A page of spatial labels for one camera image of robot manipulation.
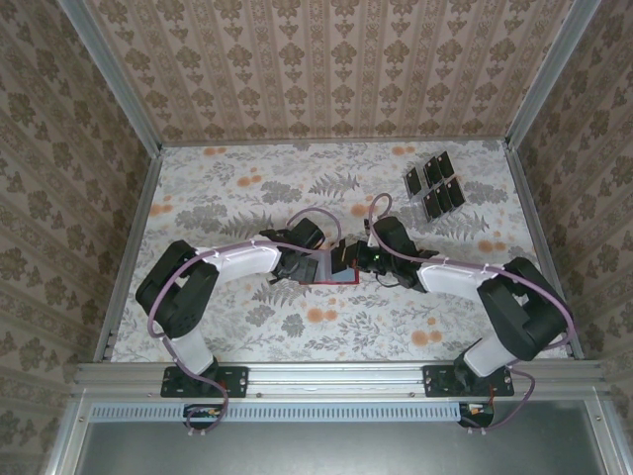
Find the gray leaf pattern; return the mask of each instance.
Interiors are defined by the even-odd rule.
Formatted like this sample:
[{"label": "gray leaf pattern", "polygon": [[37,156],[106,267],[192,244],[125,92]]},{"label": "gray leaf pattern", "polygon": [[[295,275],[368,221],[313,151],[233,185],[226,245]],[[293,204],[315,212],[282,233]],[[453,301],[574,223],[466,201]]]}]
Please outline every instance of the gray leaf pattern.
[{"label": "gray leaf pattern", "polygon": [[[427,223],[408,200],[403,175],[444,150],[460,176],[467,202]],[[332,212],[343,235],[353,242],[366,238],[363,218],[381,192],[393,196],[391,214],[402,220],[419,248],[482,263],[503,263],[518,255],[535,258],[500,142],[168,147],[113,360],[168,360],[160,344],[144,331],[146,315],[134,299],[134,289],[175,240],[199,247],[231,244],[262,230],[283,229],[294,214],[317,206]],[[379,202],[378,212],[384,206]],[[336,228],[330,218],[319,213],[306,217],[331,244]],[[33,270],[28,262],[23,266],[19,255],[8,257],[3,271],[29,278]],[[201,328],[221,360],[452,359],[491,327],[475,303],[385,289],[367,274],[361,274],[358,285],[301,285],[289,280],[271,285],[270,279],[250,275],[214,289]],[[47,282],[47,277],[42,275],[42,280]],[[83,314],[86,321],[99,318],[93,305],[86,305]],[[549,354],[565,356],[564,351]],[[45,351],[43,358],[49,356]],[[67,357],[60,355],[59,361]],[[40,371],[47,364],[42,359]],[[67,366],[71,377],[74,366]]]},{"label": "gray leaf pattern", "polygon": [[250,216],[239,212],[237,216],[230,218],[228,223],[222,225],[221,233],[235,238],[246,239],[272,227],[272,217],[266,215],[265,211],[262,211],[261,215],[251,211]]},{"label": "gray leaf pattern", "polygon": [[347,176],[341,173],[336,173],[335,176],[324,175],[318,178],[315,184],[310,188],[310,193],[317,193],[318,195],[331,196],[336,198],[342,198],[346,191],[354,190],[358,184],[356,177],[352,177],[349,173]]}]

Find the aluminum frame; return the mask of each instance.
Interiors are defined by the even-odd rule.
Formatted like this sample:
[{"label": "aluminum frame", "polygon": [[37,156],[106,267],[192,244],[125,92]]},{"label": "aluminum frame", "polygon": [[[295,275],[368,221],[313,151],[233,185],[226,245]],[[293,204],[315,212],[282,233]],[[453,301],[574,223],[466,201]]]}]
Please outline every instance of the aluminum frame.
[{"label": "aluminum frame", "polygon": [[579,0],[572,4],[507,131],[511,148],[518,148],[530,130],[599,5],[600,0]]},{"label": "aluminum frame", "polygon": [[153,200],[154,191],[158,185],[161,166],[161,156],[152,158],[149,163],[142,191],[140,192],[140,197],[138,198],[135,218],[132,222],[132,227],[130,228],[128,241],[126,242],[126,250],[124,251],[121,259],[121,267],[119,268],[119,273],[117,274],[117,280],[115,281],[115,286],[112,290],[110,302],[108,303],[108,310],[106,311],[104,323],[101,327],[101,333],[99,334],[99,339],[97,341],[97,347],[95,348],[93,361],[102,361],[104,359],[110,340],[115,336],[115,329],[119,327],[119,323],[121,322],[121,317],[123,316],[123,311],[126,307],[128,292],[130,291],[130,285],[136,268],[136,260],[138,259],[138,252],[140,251],[142,235],[145,231],[147,216],[149,215],[149,210],[151,208],[151,201]]},{"label": "aluminum frame", "polygon": [[[356,362],[356,363],[238,363],[249,367],[247,397],[250,404],[281,403],[292,406],[306,402],[402,403],[480,402],[486,398],[426,398],[422,366],[446,361]],[[169,405],[174,402],[217,404],[214,398],[160,398],[163,371],[173,363],[89,363],[79,366],[71,404],[62,422],[46,475],[75,472],[89,427],[94,404],[104,402]],[[535,401],[585,401],[596,422],[594,433],[607,473],[622,471],[630,463],[626,453],[613,443],[602,408],[607,394],[598,361],[542,359],[521,363],[520,368],[536,378]],[[515,396],[498,398],[519,401],[529,383],[514,379]]]},{"label": "aluminum frame", "polygon": [[[505,151],[507,166],[510,169],[510,174],[512,175],[512,180],[514,181],[516,194],[518,195],[518,200],[521,204],[523,215],[525,216],[525,223],[527,224],[527,229],[532,238],[534,251],[536,252],[536,258],[538,259],[538,262],[540,264],[543,277],[545,277],[550,285],[554,287],[554,290],[556,290],[558,295],[565,299],[563,286],[561,285],[561,281],[558,278],[556,266],[554,265],[554,259],[552,259],[550,247],[547,244],[547,240],[545,239],[545,233],[543,232],[541,221],[538,218],[536,205],[534,204],[534,199],[532,198],[530,187],[527,183],[525,171],[521,166],[518,151],[516,151],[515,148],[510,147],[507,143],[503,144],[503,150]],[[571,350],[571,355],[574,358],[585,358],[585,354],[583,353],[581,342],[579,341],[577,334],[570,341],[568,349]]]},{"label": "aluminum frame", "polygon": [[79,35],[81,42],[88,49],[93,61],[97,64],[117,102],[128,117],[138,139],[142,142],[149,156],[156,158],[160,153],[160,134],[145,112],[131,86],[132,83],[128,81],[124,70],[120,68],[110,51],[85,0],[59,0],[59,4]]}]

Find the wall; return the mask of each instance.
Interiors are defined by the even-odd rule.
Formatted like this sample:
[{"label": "wall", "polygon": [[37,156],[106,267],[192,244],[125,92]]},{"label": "wall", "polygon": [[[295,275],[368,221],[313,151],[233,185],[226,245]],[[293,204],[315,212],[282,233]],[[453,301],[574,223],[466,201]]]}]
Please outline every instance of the wall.
[{"label": "wall", "polygon": [[633,434],[633,3],[603,1],[519,148],[581,342]]},{"label": "wall", "polygon": [[56,3],[0,2],[1,473],[37,473],[54,442],[147,161]]},{"label": "wall", "polygon": [[165,143],[505,134],[571,0],[89,0]]}]

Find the black cable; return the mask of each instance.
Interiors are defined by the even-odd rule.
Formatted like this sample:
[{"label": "black cable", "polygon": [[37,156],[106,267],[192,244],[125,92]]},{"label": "black cable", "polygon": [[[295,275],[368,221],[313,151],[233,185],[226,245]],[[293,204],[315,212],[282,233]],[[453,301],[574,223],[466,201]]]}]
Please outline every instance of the black cable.
[{"label": "black cable", "polygon": [[398,287],[400,284],[399,283],[395,283],[395,284],[383,284],[380,279],[378,278],[378,274],[376,275],[376,282],[378,282],[380,285],[382,285],[383,287],[387,288],[387,289],[392,289],[394,287]]},{"label": "black cable", "polygon": [[462,421],[470,424],[472,426],[472,428],[482,428],[479,424],[477,424],[475,421],[473,421],[472,419],[469,419],[465,416],[462,416]]}]

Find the white plastic casing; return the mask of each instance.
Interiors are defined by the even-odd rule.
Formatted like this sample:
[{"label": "white plastic casing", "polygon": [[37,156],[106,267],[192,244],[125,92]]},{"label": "white plastic casing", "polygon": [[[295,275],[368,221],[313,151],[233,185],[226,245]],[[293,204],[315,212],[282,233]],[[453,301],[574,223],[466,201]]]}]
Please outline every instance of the white plastic casing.
[{"label": "white plastic casing", "polygon": [[481,378],[490,376],[516,359],[516,356],[505,349],[494,332],[480,339],[464,355],[464,362]]},{"label": "white plastic casing", "polygon": [[[253,240],[270,239],[255,236]],[[210,249],[200,247],[197,253],[207,250]],[[270,272],[277,266],[280,256],[281,252],[274,247],[249,246],[205,257],[204,260],[213,264],[219,272],[217,287],[246,275]],[[180,361],[196,374],[202,373],[214,362],[214,355],[205,343],[200,324],[187,334],[172,338],[171,345]]]},{"label": "white plastic casing", "polygon": [[417,278],[427,292],[457,295],[475,302],[481,302],[477,288],[496,276],[494,272],[453,266],[448,259],[446,264],[422,264],[417,271]]},{"label": "white plastic casing", "polygon": [[[427,292],[441,292],[481,302],[478,287],[497,275],[486,270],[455,267],[447,260],[445,264],[422,264],[417,276]],[[515,359],[516,356],[503,346],[494,332],[478,341],[464,355],[466,364],[480,377],[491,375]]]}]

